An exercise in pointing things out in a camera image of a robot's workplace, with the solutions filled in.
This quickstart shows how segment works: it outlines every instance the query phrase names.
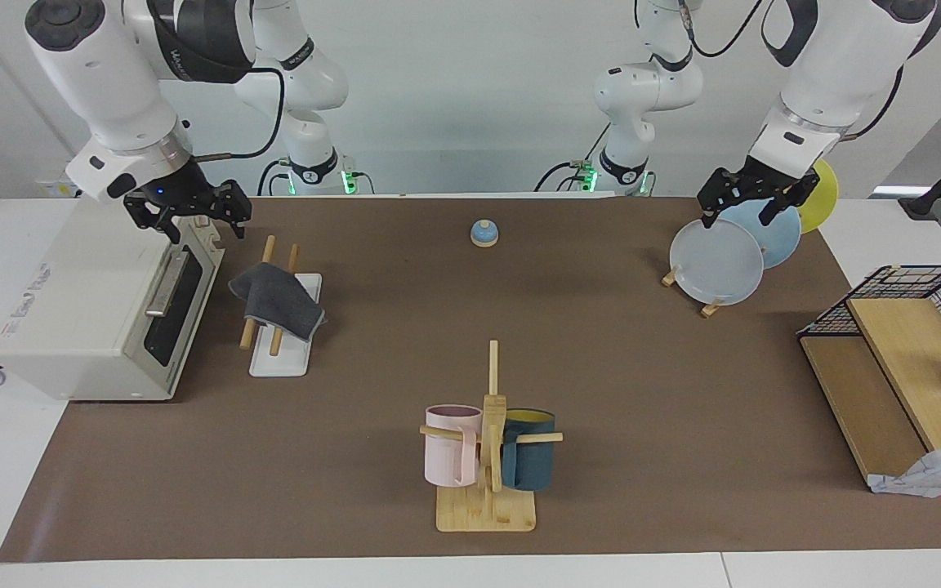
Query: pink mug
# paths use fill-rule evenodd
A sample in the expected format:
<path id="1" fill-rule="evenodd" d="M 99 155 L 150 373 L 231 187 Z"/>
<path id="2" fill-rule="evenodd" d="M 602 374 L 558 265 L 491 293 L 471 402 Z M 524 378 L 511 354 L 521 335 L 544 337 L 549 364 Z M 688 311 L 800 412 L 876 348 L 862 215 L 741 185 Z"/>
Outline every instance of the pink mug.
<path id="1" fill-rule="evenodd" d="M 423 477 L 434 485 L 460 488 L 478 479 L 478 435 L 481 409 L 462 404 L 440 404 L 426 409 L 429 427 L 463 433 L 463 440 L 426 436 Z"/>

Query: light blue round object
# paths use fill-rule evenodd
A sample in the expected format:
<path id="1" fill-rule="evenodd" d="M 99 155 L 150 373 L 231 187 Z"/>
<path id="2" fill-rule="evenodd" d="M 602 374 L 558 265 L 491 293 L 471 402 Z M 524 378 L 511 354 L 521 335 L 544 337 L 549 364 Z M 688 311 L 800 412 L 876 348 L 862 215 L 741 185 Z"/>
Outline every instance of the light blue round object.
<path id="1" fill-rule="evenodd" d="M 470 228 L 470 240 L 478 247 L 491 247 L 499 241 L 500 229 L 492 220 L 475 220 L 474 226 Z"/>
<path id="2" fill-rule="evenodd" d="M 754 235 L 757 244 L 761 245 L 766 270 L 789 260 L 801 242 L 801 215 L 796 208 L 791 207 L 778 213 L 772 219 L 772 224 L 765 226 L 758 216 L 768 204 L 768 200 L 747 200 L 720 215 L 721 219 L 732 221 Z"/>

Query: mug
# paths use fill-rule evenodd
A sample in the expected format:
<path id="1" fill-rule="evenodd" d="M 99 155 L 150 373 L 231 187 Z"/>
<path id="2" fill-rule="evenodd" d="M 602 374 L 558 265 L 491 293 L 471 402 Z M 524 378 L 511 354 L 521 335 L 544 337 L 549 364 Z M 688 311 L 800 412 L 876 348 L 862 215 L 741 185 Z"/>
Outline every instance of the mug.
<path id="1" fill-rule="evenodd" d="M 512 408 L 503 427 L 503 485 L 538 492 L 550 485 L 554 471 L 553 443 L 516 443 L 518 435 L 553 433 L 554 416 L 546 410 Z"/>
<path id="2" fill-rule="evenodd" d="M 481 409 L 462 404 L 440 404 L 426 409 L 429 427 L 460 431 L 463 440 L 426 436 L 423 477 L 434 485 L 460 488 L 478 480 L 478 435 Z"/>

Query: yellow plate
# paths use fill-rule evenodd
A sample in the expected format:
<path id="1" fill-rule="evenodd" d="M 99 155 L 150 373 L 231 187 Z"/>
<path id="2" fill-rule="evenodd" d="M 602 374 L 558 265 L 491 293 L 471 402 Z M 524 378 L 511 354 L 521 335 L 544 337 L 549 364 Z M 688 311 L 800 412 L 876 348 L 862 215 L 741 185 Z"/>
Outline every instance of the yellow plate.
<path id="1" fill-rule="evenodd" d="M 818 229 L 818 225 L 826 222 L 837 205 L 837 195 L 841 187 L 837 185 L 837 175 L 833 167 L 825 160 L 815 161 L 815 172 L 818 174 L 818 185 L 808 197 L 808 200 L 798 207 L 801 214 L 801 234 Z"/>

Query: pink mug handle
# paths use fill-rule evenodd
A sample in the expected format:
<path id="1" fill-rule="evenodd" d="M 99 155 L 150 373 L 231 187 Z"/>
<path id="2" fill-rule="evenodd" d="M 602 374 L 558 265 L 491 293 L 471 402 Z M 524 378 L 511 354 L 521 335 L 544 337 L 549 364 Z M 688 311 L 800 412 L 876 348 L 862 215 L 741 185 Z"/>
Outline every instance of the pink mug handle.
<path id="1" fill-rule="evenodd" d="M 456 483 L 467 485 L 474 483 L 478 472 L 475 468 L 475 457 L 478 451 L 478 435 L 470 427 L 459 427 L 463 433 L 463 447 L 460 447 L 460 473 Z"/>

